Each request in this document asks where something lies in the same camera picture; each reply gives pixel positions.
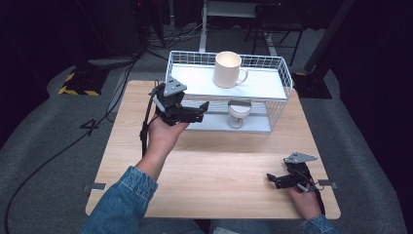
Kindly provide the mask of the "white wire shelf rack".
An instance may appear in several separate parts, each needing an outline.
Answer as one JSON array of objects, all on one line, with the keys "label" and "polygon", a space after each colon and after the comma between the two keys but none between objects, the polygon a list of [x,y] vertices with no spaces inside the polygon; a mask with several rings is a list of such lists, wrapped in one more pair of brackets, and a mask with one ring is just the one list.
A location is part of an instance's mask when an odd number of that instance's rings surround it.
[{"label": "white wire shelf rack", "polygon": [[[183,106],[198,107],[208,101],[202,123],[189,126],[193,131],[269,133],[276,125],[292,92],[292,79],[281,57],[243,55],[241,67],[247,79],[230,89],[212,81],[214,53],[172,51],[169,53],[166,79],[174,78],[187,86]],[[250,114],[240,129],[228,125],[228,102],[249,101]]]}]

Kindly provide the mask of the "black chair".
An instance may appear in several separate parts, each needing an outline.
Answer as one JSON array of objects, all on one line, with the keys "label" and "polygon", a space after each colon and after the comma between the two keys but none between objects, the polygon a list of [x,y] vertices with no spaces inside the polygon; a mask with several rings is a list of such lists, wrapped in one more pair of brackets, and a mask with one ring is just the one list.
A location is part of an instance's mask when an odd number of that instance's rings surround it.
[{"label": "black chair", "polygon": [[[245,37],[247,39],[251,32],[253,35],[253,44],[251,53],[254,55],[256,48],[259,46],[258,38],[265,38],[269,34],[279,33],[283,38],[270,48],[288,48],[292,49],[292,55],[289,64],[293,64],[299,43],[304,31],[304,25],[298,13],[290,3],[284,0],[262,0],[254,7],[253,25],[248,30]],[[296,42],[293,45],[284,45],[286,37],[294,32],[297,34]]]}]

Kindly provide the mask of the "person's right hand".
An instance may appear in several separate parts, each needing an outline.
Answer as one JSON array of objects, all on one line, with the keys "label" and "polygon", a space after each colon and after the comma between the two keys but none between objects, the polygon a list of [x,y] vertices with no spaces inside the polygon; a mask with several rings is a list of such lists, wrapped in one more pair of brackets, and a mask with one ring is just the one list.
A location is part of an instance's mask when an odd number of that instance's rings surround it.
[{"label": "person's right hand", "polygon": [[299,192],[296,187],[287,188],[286,191],[292,199],[297,212],[305,220],[321,215],[319,201],[314,191]]}]

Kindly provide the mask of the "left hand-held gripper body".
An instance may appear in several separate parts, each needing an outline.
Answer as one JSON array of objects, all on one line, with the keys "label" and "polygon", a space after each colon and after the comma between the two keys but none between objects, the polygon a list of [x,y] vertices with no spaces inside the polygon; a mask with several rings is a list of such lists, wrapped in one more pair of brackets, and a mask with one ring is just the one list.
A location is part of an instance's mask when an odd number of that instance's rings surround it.
[{"label": "left hand-held gripper body", "polygon": [[170,126],[188,123],[183,113],[184,107],[181,105],[186,90],[187,86],[174,78],[168,78],[152,90],[151,97],[156,104],[156,115]]}]

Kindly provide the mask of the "white mug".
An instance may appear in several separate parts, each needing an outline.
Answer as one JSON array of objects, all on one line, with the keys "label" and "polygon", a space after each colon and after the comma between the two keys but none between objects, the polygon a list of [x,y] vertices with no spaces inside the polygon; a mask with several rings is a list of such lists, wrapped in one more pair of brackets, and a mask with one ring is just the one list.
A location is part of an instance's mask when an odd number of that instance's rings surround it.
[{"label": "white mug", "polygon": [[233,88],[243,83],[248,77],[248,70],[241,67],[242,58],[234,52],[220,52],[215,56],[212,80],[224,89]]}]

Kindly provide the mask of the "person's right leg in jeans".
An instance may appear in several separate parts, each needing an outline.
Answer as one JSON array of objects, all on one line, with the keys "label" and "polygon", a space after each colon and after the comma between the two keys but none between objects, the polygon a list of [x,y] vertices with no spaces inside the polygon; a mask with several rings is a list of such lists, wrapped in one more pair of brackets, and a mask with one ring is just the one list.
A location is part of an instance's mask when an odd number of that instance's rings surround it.
[{"label": "person's right leg in jeans", "polygon": [[213,219],[209,234],[281,234],[276,225],[266,219]]}]

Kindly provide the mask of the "person's left hand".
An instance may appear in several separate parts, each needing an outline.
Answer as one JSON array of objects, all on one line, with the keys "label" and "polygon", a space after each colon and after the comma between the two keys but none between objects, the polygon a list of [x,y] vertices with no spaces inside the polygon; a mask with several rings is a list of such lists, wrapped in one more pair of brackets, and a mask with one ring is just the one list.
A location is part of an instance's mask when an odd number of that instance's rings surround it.
[{"label": "person's left hand", "polygon": [[188,123],[170,126],[161,118],[154,117],[149,126],[149,142],[143,158],[152,161],[165,160],[188,126]]}]

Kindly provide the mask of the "black yellow striped stand base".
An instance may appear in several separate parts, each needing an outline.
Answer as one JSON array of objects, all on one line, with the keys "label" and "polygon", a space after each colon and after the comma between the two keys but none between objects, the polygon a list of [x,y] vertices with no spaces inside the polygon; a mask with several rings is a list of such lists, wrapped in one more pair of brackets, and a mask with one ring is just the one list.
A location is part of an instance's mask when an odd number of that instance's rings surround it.
[{"label": "black yellow striped stand base", "polygon": [[79,70],[74,68],[65,79],[58,93],[60,95],[100,96],[108,74],[109,71],[106,69]]}]

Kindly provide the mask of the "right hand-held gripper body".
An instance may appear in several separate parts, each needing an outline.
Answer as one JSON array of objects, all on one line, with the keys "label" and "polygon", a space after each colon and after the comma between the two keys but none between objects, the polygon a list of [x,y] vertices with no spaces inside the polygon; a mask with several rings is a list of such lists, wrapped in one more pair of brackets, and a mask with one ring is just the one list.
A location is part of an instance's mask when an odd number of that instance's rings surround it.
[{"label": "right hand-held gripper body", "polygon": [[289,188],[296,186],[303,192],[315,191],[317,188],[313,182],[307,162],[316,160],[316,156],[300,152],[293,152],[288,157],[284,158],[283,161],[286,164],[288,171],[284,187]]}]

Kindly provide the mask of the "grey tape piece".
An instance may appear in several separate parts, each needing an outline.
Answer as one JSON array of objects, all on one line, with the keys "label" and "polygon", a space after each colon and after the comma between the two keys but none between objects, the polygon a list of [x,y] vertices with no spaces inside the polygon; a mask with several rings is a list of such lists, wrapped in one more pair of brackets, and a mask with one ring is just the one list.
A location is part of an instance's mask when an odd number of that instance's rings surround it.
[{"label": "grey tape piece", "polygon": [[329,179],[319,179],[319,180],[318,180],[318,184],[321,185],[321,186],[330,186],[330,187],[333,188],[333,189],[337,189],[337,188],[338,188],[337,183],[334,182],[334,181],[331,181],[331,180],[329,180]]},{"label": "grey tape piece", "polygon": [[104,190],[106,183],[94,182],[91,184],[84,184],[82,191]]}]

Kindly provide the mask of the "white round container grey stripe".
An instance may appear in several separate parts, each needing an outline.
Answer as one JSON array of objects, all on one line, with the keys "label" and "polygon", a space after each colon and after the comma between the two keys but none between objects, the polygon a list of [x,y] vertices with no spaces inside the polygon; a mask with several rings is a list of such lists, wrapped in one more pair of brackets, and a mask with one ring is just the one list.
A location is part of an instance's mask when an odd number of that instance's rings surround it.
[{"label": "white round container grey stripe", "polygon": [[229,119],[228,125],[233,129],[240,129],[251,111],[251,103],[249,101],[232,99],[228,102]]}]

